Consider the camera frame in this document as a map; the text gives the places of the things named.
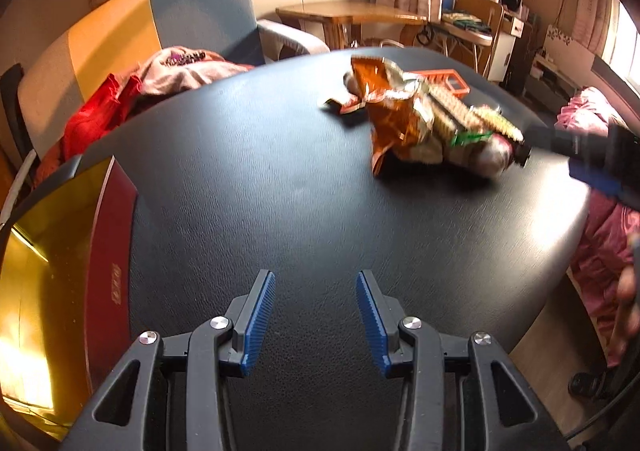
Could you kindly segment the person's right hand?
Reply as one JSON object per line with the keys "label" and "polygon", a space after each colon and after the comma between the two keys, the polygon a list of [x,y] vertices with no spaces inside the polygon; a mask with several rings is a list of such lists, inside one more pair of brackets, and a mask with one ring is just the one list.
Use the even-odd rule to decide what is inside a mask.
{"label": "person's right hand", "polygon": [[639,234],[629,237],[634,262],[627,266],[618,280],[614,330],[608,345],[608,359],[619,363],[630,345],[630,341],[639,334]]}

